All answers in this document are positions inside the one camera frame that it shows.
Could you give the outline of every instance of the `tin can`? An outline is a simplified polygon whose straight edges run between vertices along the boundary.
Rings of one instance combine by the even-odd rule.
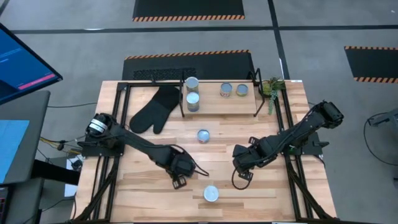
[[[210,140],[210,133],[207,130],[198,131],[198,140],[200,143],[207,143]]]
[[[208,202],[215,202],[218,200],[218,189],[217,187],[213,186],[213,185],[209,185],[205,188],[205,190],[203,191],[203,196],[205,198],[206,201]]]
[[[199,93],[199,80],[195,77],[189,77],[185,80],[185,84],[187,85],[187,91]]]
[[[232,85],[230,83],[221,84],[220,95],[222,97],[229,97],[232,92]]]
[[[248,94],[248,86],[245,84],[240,84],[238,87],[236,87],[236,94],[238,96],[246,96]]]
[[[187,95],[187,107],[191,112],[199,110],[199,94],[195,92],[188,93]]]

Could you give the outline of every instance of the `blue screen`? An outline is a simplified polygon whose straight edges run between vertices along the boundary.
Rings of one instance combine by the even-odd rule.
[[[41,61],[0,30],[0,104],[57,79]]]

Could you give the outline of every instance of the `black oven mitt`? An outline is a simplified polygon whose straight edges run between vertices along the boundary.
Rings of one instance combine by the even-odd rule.
[[[134,133],[143,133],[154,125],[154,133],[159,134],[172,110],[179,103],[180,91],[174,86],[161,86],[154,97],[130,120]]]

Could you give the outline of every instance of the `green plant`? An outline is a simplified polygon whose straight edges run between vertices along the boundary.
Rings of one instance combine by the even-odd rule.
[[[278,91],[286,89],[285,81],[279,80],[276,77],[272,77],[268,81],[262,83],[262,92],[266,97],[269,97],[268,114],[272,114],[274,109],[274,102],[278,97]]]

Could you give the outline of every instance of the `monitor screen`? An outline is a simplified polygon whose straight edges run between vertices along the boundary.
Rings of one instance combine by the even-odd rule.
[[[60,80],[61,75],[0,24],[0,105]]]

